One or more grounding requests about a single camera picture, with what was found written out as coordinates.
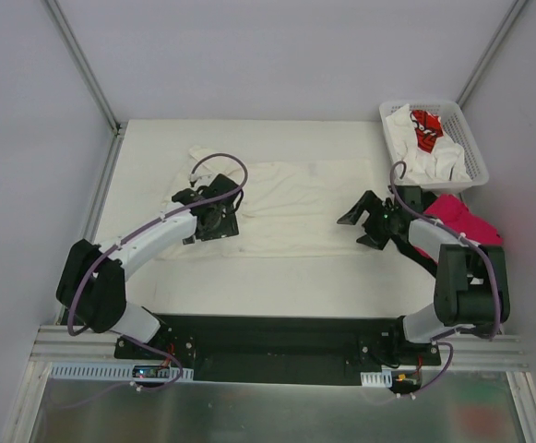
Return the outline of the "cream white t shirt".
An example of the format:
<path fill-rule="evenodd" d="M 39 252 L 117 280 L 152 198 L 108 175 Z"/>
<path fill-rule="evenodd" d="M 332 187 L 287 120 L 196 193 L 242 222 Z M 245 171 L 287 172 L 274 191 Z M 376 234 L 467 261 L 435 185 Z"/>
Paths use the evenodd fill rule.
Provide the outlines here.
<path fill-rule="evenodd" d="M 337 223 L 373 188 L 367 158 L 259 162 L 247 167 L 236 236 L 164 250 L 162 260 L 200 257 L 336 257 L 363 252 L 357 227 Z"/>

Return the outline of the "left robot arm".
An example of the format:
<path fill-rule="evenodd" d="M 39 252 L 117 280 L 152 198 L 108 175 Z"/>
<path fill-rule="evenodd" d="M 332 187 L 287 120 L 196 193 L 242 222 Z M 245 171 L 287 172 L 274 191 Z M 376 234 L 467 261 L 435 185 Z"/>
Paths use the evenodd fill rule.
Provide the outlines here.
<path fill-rule="evenodd" d="M 232 179 L 217 174 L 206 185 L 183 189 L 171 197 L 161 214 L 135 229 L 101 244 L 85 239 L 70 249 L 56 289 L 56 299 L 96 333 L 130 337 L 148 359 L 167 348 L 168 328 L 146 308 L 127 301 L 125 284 L 142 266 L 172 245 L 236 236 L 236 211 L 244 191 Z"/>

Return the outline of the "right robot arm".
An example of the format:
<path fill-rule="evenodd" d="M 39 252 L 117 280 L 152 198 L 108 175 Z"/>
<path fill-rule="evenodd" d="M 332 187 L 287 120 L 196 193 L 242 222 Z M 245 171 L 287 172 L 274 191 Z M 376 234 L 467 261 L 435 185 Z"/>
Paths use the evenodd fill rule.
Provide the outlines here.
<path fill-rule="evenodd" d="M 468 238 L 464 222 L 477 228 L 482 220 L 454 196 L 418 186 L 397 186 L 392 193 L 381 199 L 367 190 L 338 220 L 362 225 L 361 245 L 382 250 L 393 242 L 435 279 L 432 303 L 404 317 L 403 332 L 387 341 L 389 357 L 408 364 L 419 355 L 420 343 L 457 331 L 491 340 L 510 312 L 503 247 Z"/>

